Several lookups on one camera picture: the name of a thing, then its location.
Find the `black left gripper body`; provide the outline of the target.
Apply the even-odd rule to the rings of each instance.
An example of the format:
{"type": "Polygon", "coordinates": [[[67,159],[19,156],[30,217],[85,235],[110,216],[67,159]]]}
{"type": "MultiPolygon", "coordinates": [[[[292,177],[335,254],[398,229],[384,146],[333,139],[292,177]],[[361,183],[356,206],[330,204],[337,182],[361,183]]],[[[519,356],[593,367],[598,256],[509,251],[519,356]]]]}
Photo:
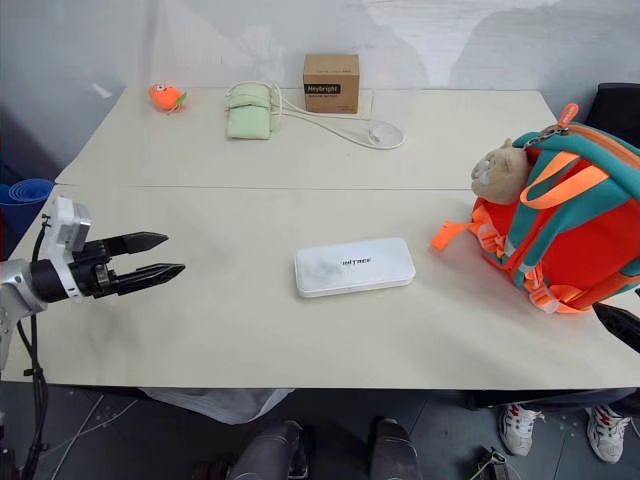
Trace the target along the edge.
{"type": "Polygon", "coordinates": [[[72,254],[71,273],[84,296],[101,298],[118,293],[118,276],[108,264],[114,256],[122,254],[123,240],[120,238],[89,241],[72,254]]]}

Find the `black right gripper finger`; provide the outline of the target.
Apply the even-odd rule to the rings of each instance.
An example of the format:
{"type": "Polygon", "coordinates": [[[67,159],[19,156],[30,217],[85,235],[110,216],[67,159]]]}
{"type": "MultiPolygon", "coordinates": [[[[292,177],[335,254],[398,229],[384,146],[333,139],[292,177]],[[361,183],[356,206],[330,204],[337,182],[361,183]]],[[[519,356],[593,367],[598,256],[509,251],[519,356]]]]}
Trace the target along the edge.
{"type": "Polygon", "coordinates": [[[640,324],[636,315],[603,303],[594,304],[593,310],[609,333],[636,352],[640,352],[640,324]]]}

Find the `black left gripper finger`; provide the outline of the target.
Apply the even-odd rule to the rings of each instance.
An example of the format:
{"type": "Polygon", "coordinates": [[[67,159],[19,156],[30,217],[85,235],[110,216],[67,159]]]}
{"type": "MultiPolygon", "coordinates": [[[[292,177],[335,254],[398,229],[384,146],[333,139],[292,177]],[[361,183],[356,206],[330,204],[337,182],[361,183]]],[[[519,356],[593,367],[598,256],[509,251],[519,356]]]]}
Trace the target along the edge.
{"type": "Polygon", "coordinates": [[[102,240],[105,250],[110,257],[124,254],[136,254],[151,250],[169,237],[155,232],[135,232],[114,236],[102,240]]]}
{"type": "Polygon", "coordinates": [[[185,270],[184,264],[157,263],[117,277],[116,294],[127,295],[169,282],[185,270]]]}

